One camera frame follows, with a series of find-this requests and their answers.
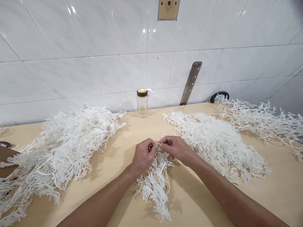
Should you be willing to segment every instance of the person's right hand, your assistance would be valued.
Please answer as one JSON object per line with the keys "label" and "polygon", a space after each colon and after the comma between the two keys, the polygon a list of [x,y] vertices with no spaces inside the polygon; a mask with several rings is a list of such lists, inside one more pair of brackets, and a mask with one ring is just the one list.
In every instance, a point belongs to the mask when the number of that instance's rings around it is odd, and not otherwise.
{"label": "person's right hand", "polygon": [[158,145],[186,166],[198,156],[197,153],[178,136],[166,136],[159,141]]}

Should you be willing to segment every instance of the pile of white plastic branches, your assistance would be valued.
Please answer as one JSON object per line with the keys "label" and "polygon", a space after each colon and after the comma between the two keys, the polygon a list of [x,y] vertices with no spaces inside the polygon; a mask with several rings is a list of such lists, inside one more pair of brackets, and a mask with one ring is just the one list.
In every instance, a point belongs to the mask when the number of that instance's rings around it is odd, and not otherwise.
{"label": "pile of white plastic branches", "polygon": [[238,131],[251,131],[264,141],[289,144],[299,160],[303,159],[303,117],[292,113],[276,115],[276,108],[270,102],[259,106],[240,100],[218,97],[220,119],[228,121]]}
{"label": "pile of white plastic branches", "polygon": [[247,146],[232,125],[204,113],[163,114],[163,119],[177,126],[180,135],[197,154],[213,166],[230,182],[237,184],[233,176],[238,172],[243,181],[252,177],[263,178],[270,173],[266,161],[252,146]]}
{"label": "pile of white plastic branches", "polygon": [[71,180],[83,178],[92,169],[89,159],[125,123],[126,112],[111,113],[100,107],[84,108],[72,115],[60,112],[43,126],[43,132],[23,153],[0,163],[19,165],[7,178],[0,179],[0,226],[10,226],[26,216],[32,195],[47,195],[55,204]]}
{"label": "pile of white plastic branches", "polygon": [[139,184],[144,183],[144,186],[137,191],[137,194],[140,194],[145,202],[148,199],[154,201],[154,212],[161,215],[161,222],[164,221],[164,217],[171,221],[166,205],[166,202],[168,202],[167,195],[170,190],[167,169],[170,166],[174,167],[174,164],[167,160],[168,156],[167,152],[162,153],[161,149],[158,148],[155,159],[147,173],[137,179]]}

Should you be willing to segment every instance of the forearm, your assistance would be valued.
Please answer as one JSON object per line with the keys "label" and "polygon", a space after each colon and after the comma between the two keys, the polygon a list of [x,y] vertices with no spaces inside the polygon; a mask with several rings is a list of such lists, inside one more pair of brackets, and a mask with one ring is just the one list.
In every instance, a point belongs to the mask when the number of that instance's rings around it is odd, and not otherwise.
{"label": "forearm", "polygon": [[121,198],[135,180],[136,176],[127,167],[116,179],[82,203],[57,227],[106,226]]}
{"label": "forearm", "polygon": [[189,167],[221,204],[233,224],[237,226],[288,226],[270,211],[248,197],[225,179],[212,166],[196,157]]}

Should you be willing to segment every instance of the hand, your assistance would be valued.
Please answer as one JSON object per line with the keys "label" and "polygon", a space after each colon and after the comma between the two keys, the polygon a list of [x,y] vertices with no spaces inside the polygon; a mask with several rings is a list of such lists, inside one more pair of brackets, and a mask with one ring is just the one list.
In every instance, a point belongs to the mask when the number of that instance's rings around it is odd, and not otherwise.
{"label": "hand", "polygon": [[155,141],[148,138],[136,145],[133,162],[129,165],[134,177],[139,178],[154,161],[157,151],[157,145],[149,147],[150,144],[156,144]]}
{"label": "hand", "polygon": [[188,166],[192,160],[199,157],[187,143],[178,136],[166,136],[159,141],[159,147]]}

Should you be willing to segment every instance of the plastic water bottle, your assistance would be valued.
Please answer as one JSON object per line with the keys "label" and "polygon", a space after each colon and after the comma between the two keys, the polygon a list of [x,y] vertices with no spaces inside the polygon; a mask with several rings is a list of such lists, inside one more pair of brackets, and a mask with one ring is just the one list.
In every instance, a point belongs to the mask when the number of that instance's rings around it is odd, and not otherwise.
{"label": "plastic water bottle", "polygon": [[137,90],[137,107],[138,107],[138,115],[139,117],[146,117],[148,113],[148,91],[151,89],[138,89]]}

